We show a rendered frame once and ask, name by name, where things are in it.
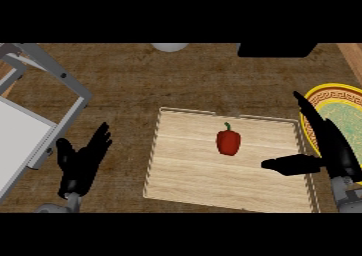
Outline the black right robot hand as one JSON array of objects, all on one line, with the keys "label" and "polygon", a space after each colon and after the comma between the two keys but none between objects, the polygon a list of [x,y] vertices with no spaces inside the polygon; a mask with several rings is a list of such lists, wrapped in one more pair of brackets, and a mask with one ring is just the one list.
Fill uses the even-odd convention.
[{"label": "black right robot hand", "polygon": [[329,178],[348,177],[362,182],[362,167],[347,139],[329,119],[323,119],[304,96],[293,92],[301,114],[305,116],[316,135],[320,157],[305,154],[289,155],[261,162],[261,167],[285,176],[317,173],[327,170]]}]

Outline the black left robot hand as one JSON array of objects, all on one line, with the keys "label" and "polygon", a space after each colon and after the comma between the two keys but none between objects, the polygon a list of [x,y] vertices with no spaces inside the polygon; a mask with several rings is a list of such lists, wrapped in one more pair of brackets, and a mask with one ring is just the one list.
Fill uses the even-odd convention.
[{"label": "black left robot hand", "polygon": [[84,196],[93,185],[99,165],[112,144],[109,125],[101,123],[88,144],[79,149],[72,148],[70,142],[60,138],[56,141],[57,165],[62,169],[62,180],[57,195],[66,199],[70,193]]}]

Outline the yellow patterned plate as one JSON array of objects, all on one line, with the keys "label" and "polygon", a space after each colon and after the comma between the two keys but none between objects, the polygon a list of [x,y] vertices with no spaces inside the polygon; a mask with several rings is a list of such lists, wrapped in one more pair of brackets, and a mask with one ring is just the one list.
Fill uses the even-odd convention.
[{"label": "yellow patterned plate", "polygon": [[341,83],[326,83],[311,88],[304,98],[320,117],[336,125],[362,167],[362,89]]}]

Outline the red bell pepper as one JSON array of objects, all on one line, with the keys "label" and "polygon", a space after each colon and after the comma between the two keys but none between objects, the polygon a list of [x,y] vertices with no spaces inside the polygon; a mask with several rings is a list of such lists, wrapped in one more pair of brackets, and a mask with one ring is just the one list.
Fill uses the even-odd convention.
[{"label": "red bell pepper", "polygon": [[217,149],[220,154],[234,156],[240,147],[240,134],[231,130],[228,122],[224,125],[226,129],[217,133]]}]

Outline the pale wooden tray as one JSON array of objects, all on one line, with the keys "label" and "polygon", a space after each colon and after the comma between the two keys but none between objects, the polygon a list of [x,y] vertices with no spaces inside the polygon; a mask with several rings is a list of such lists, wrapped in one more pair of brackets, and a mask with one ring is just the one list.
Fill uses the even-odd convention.
[{"label": "pale wooden tray", "polygon": [[[217,133],[240,134],[234,156],[218,153]],[[218,116],[199,110],[162,107],[143,197],[254,212],[317,213],[313,178],[283,176],[264,169],[267,159],[305,151],[293,119]]]}]

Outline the brown wooden board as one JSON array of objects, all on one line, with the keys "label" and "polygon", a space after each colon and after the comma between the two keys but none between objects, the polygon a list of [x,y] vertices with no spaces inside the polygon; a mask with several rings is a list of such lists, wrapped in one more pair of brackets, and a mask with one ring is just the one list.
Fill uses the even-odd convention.
[{"label": "brown wooden board", "polygon": [[338,43],[336,46],[362,85],[362,43]]}]

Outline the black appliance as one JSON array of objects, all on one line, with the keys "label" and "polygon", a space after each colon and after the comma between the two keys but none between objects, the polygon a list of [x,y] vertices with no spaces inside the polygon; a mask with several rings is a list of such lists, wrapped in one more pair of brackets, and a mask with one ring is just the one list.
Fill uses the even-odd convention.
[{"label": "black appliance", "polygon": [[302,58],[316,47],[316,43],[305,44],[248,44],[237,46],[237,56],[246,58]]}]

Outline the white round object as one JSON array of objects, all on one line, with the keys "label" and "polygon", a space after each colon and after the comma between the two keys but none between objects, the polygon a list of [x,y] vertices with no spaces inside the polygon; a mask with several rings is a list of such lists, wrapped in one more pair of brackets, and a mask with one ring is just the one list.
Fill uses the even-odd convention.
[{"label": "white round object", "polygon": [[177,52],[186,48],[187,43],[153,43],[152,46],[162,52]]}]

